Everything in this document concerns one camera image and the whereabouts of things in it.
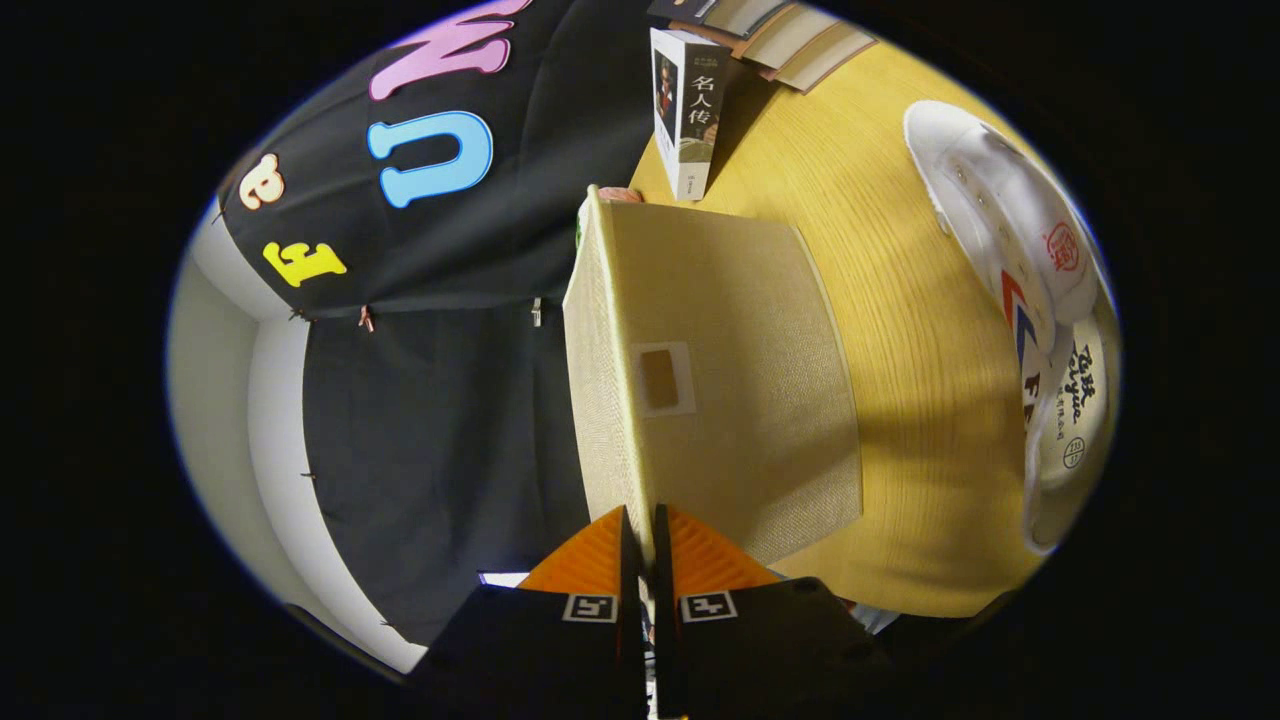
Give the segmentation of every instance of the pink letter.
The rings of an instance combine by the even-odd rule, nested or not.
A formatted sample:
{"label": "pink letter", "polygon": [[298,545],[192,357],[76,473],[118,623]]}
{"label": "pink letter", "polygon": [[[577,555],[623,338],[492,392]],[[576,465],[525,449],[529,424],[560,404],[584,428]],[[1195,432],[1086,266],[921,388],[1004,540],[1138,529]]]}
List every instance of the pink letter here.
{"label": "pink letter", "polygon": [[492,0],[444,18],[431,27],[406,37],[397,42],[396,47],[419,44],[422,46],[374,76],[374,79],[369,82],[369,95],[374,100],[385,100],[398,87],[453,70],[468,68],[484,73],[500,70],[507,64],[507,56],[511,55],[511,42],[506,40],[486,42],[484,47],[468,53],[451,54],[460,47],[509,29],[515,23],[511,20],[463,23],[485,15],[512,15],[524,10],[530,3],[532,0]]}

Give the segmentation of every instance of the table surface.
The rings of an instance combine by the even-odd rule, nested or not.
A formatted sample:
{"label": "table surface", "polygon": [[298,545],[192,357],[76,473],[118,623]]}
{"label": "table surface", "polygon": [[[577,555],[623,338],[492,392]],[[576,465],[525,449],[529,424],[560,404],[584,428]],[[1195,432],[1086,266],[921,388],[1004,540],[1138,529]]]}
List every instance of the table surface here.
{"label": "table surface", "polygon": [[911,163],[902,114],[916,100],[964,108],[1036,156],[977,96],[879,42],[809,95],[737,78],[701,201],[672,201],[652,140],[631,187],[795,224],[827,286],[852,375],[863,516],[772,568],[876,607],[959,618],[1042,560],[1020,534],[1012,340]]}

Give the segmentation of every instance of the yellow letter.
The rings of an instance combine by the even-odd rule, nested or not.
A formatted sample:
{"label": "yellow letter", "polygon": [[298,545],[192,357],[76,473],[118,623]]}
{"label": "yellow letter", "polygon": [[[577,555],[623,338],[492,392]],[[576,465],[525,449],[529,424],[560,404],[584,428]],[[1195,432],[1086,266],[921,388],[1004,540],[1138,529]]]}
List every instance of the yellow letter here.
{"label": "yellow letter", "polygon": [[316,245],[316,250],[311,255],[307,255],[308,250],[311,246],[305,242],[294,242],[284,250],[280,250],[279,243],[269,242],[262,249],[262,258],[266,258],[266,261],[275,268],[275,272],[280,273],[284,282],[293,287],[301,287],[302,281],[316,275],[325,273],[340,275],[347,272],[347,266],[328,245],[323,242]]}

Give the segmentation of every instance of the blue letter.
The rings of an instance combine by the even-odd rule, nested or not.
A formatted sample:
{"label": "blue letter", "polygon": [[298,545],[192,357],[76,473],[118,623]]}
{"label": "blue letter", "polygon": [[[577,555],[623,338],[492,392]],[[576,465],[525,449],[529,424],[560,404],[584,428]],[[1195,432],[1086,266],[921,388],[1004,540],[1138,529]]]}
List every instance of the blue letter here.
{"label": "blue letter", "polygon": [[466,190],[489,172],[493,163],[493,133],[483,119],[471,113],[452,110],[425,115],[394,126],[369,126],[369,151],[385,160],[398,145],[438,135],[452,135],[458,141],[458,156],[412,170],[385,168],[379,177],[383,195],[396,208],[407,208],[419,197]]}

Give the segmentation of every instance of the book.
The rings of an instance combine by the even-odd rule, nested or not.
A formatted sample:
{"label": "book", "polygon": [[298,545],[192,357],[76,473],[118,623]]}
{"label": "book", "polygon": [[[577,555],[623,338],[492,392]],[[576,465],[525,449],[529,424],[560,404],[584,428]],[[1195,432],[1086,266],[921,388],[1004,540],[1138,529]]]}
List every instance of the book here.
{"label": "book", "polygon": [[701,200],[719,128],[730,50],[690,32],[649,29],[654,142],[676,200]]}
{"label": "book", "polygon": [[787,0],[653,0],[649,14],[750,37]]}
{"label": "book", "polygon": [[774,14],[749,38],[740,38],[723,31],[671,20],[672,29],[692,32],[730,49],[740,60],[751,60],[765,68],[778,69],[823,31],[841,22],[840,18],[803,5],[787,5]]}
{"label": "book", "polygon": [[876,38],[860,28],[837,23],[805,45],[769,79],[808,94],[836,68],[874,44]]}
{"label": "book", "polygon": [[652,561],[664,502],[763,564],[855,521],[849,360],[800,231],[594,186],[577,227],[564,350],[590,518],[626,505]]}

